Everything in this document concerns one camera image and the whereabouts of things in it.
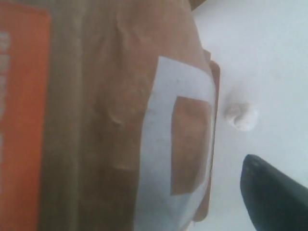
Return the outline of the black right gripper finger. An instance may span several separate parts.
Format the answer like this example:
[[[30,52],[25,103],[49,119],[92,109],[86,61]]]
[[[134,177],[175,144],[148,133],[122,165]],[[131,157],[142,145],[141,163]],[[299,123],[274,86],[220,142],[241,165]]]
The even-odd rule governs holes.
[[[244,158],[240,190],[257,231],[308,229],[308,189],[259,156]]]

